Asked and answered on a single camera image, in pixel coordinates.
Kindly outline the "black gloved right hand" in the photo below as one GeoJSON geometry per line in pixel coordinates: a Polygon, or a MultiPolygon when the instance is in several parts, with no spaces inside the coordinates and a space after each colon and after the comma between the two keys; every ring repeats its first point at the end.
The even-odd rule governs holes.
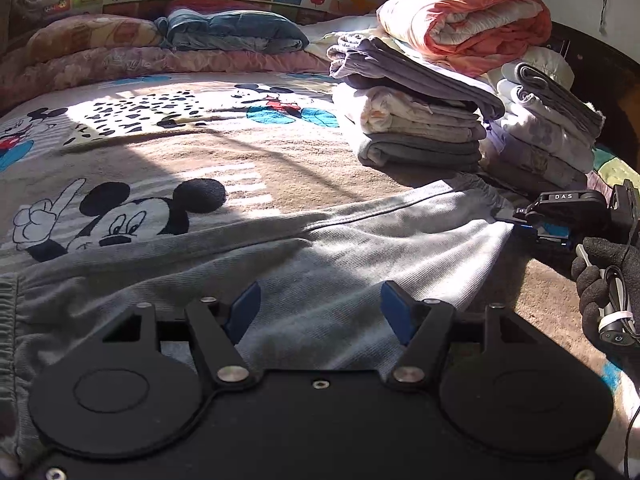
{"type": "Polygon", "coordinates": [[[610,286],[600,271],[617,266],[622,271],[626,292],[629,296],[634,325],[639,329],[639,248],[616,244],[600,237],[585,237],[582,241],[590,263],[577,256],[572,263],[572,279],[576,283],[579,297],[579,312],[582,316],[582,331],[586,338],[608,359],[622,367],[624,359],[639,361],[639,344],[618,346],[600,338],[598,327],[600,310],[610,301],[610,286]]]}

